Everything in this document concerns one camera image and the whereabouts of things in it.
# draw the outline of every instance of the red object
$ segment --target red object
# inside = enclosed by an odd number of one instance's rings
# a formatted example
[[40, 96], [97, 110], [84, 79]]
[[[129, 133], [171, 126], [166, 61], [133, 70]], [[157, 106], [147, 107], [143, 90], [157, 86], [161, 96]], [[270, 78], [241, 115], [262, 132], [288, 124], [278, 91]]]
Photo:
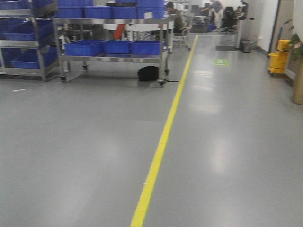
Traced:
[[116, 31], [114, 32], [114, 39], [120, 39], [122, 36], [122, 33], [124, 31], [125, 24], [119, 24]]

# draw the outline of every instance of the computer monitor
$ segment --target computer monitor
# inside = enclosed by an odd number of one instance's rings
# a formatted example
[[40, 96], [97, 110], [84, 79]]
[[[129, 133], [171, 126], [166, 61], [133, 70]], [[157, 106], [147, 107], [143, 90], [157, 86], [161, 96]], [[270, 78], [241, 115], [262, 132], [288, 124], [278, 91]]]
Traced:
[[191, 5], [191, 11], [193, 13], [199, 12], [199, 5]]
[[199, 8], [199, 16], [209, 16], [209, 10], [201, 12], [201, 10], [205, 9], [205, 7]]

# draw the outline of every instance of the trash can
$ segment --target trash can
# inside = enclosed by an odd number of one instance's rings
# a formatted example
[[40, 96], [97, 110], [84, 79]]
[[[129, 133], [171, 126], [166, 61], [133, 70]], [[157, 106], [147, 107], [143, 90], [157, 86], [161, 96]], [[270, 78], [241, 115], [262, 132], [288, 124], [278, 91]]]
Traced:
[[250, 53], [250, 51], [252, 49], [252, 44], [253, 44], [253, 42], [251, 42], [250, 40], [248, 40], [248, 39], [242, 39], [240, 41], [240, 50], [243, 53]]

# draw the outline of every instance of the blue crate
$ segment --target blue crate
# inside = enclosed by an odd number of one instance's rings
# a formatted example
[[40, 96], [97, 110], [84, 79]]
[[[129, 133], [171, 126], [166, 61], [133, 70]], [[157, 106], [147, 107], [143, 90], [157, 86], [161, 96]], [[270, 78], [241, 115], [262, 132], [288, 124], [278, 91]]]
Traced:
[[[49, 52], [43, 54], [44, 66], [49, 66], [57, 58], [57, 50], [55, 47], [50, 47]], [[22, 69], [39, 69], [38, 55], [35, 53], [24, 53], [18, 58], [15, 58], [11, 62], [15, 68]]]
[[42, 8], [51, 4], [53, 0], [33, 0], [33, 4], [35, 8]]
[[137, 8], [115, 6], [113, 7], [113, 19], [137, 19]]
[[85, 7], [85, 18], [111, 19], [112, 8], [110, 6], [89, 6]]
[[84, 18], [84, 8], [58, 7], [59, 18]]
[[58, 0], [58, 6], [94, 6], [94, 0]]
[[164, 0], [138, 0], [138, 7], [164, 7]]
[[96, 56], [103, 52], [103, 40], [79, 40], [64, 46], [65, 55]]
[[0, 39], [4, 39], [4, 34], [6, 32], [11, 31], [12, 29], [18, 27], [24, 22], [23, 19], [5, 19], [0, 20]]
[[36, 39], [34, 28], [30, 26], [19, 26], [10, 32], [3, 33], [7, 40], [33, 41]]
[[[53, 33], [53, 22], [51, 20], [38, 20], [37, 23], [39, 27], [39, 41]], [[32, 22], [26, 22], [9, 32], [3, 33], [3, 35], [7, 40], [36, 40]]]
[[[36, 22], [38, 24], [40, 38], [44, 38], [54, 33], [52, 20], [37, 20]], [[33, 22], [27, 21], [21, 26], [33, 26]]]
[[131, 53], [132, 41], [108, 40], [103, 43], [104, 53]]
[[115, 0], [115, 3], [137, 3], [138, 0]]
[[160, 41], [138, 40], [132, 43], [133, 54], [160, 54]]
[[29, 9], [28, 0], [0, 0], [0, 9]]
[[138, 19], [162, 19], [164, 7], [137, 7]]
[[21, 50], [18, 48], [3, 48], [2, 49], [4, 64], [10, 65], [11, 61], [21, 55]]

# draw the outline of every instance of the person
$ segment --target person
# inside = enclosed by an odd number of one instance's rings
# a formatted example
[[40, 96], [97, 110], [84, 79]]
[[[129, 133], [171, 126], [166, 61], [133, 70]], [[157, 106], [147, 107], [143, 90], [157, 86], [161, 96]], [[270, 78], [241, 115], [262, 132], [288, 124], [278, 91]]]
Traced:
[[166, 4], [166, 11], [168, 14], [176, 14], [175, 25], [174, 25], [174, 33], [181, 33], [183, 28], [183, 20], [181, 16], [181, 12], [178, 9], [174, 8], [173, 2], [168, 2]]
[[214, 9], [214, 23], [217, 27], [217, 31], [219, 31], [219, 28], [221, 27], [221, 19], [223, 18], [223, 5], [220, 1], [217, 0], [210, 0], [212, 4], [209, 7], [206, 7], [205, 9], [201, 10], [201, 12]]
[[237, 10], [235, 11], [235, 17], [236, 17], [236, 19], [238, 19], [238, 17], [241, 16], [241, 14], [242, 14], [242, 7], [238, 6]]

